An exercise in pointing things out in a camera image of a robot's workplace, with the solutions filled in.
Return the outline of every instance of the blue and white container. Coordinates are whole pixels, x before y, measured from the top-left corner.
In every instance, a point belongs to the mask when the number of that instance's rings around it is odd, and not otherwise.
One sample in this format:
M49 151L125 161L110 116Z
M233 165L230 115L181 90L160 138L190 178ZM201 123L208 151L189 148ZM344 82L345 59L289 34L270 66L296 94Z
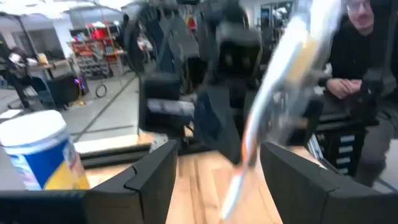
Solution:
M58 111L0 124L0 143L28 190L89 189L80 157Z

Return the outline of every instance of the man's hand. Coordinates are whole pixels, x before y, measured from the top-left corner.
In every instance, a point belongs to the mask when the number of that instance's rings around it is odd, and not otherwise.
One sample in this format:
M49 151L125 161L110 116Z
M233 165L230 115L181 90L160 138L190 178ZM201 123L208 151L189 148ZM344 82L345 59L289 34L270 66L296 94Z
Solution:
M339 99L359 91L362 80L347 80L342 78L332 78L326 83L326 88Z

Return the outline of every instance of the plastic bag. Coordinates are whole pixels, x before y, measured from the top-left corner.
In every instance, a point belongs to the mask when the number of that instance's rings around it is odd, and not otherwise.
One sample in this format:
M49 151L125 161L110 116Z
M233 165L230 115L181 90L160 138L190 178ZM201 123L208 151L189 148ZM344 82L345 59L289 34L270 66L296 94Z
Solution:
M313 95L316 77L307 75L314 61L322 57L324 44L336 30L341 12L341 0L298 0L296 12L285 28L262 85L256 95L246 121L242 140L241 166L236 168L220 213L220 223L228 223L234 207L241 213L250 195L239 195L242 189L256 186L253 180L244 181L246 174L256 173L251 169L257 158L260 124L261 137L266 141L285 145L291 132L300 125L300 118Z

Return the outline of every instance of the glasses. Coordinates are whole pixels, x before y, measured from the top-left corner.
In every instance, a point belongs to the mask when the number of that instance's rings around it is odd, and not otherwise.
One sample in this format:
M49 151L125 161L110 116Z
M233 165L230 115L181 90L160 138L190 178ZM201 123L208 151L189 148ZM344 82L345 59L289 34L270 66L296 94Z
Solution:
M357 10L359 10L359 8L361 7L361 5L362 5L364 8L368 8L368 7L371 5L370 0L365 0L365 1L350 1L350 2L347 4L347 8L348 8L349 10L355 10L355 11L357 11Z

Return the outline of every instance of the wooden table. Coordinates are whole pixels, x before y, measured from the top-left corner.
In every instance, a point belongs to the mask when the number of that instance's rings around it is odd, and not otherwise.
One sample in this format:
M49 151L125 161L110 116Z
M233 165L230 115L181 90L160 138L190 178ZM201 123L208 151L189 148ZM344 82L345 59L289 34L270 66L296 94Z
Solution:
M292 151L318 163L302 147L295 147ZM94 187L120 173L129 165L91 169L87 170L86 174L91 187ZM232 164L219 152L179 157L177 177L166 223L218 224L219 212L232 176ZM240 203L234 215L225 224L229 223L282 223L264 180L259 160L255 169L250 171L245 179Z
M46 70L47 73L49 74L49 77L51 79L54 79L54 75L53 75L51 69L57 68L60 66L69 66L69 61L67 59L64 59L64 60L57 60L54 62L49 62L48 64L44 64L44 65L38 64L38 65L29 67L29 71L30 72L38 72L38 71Z

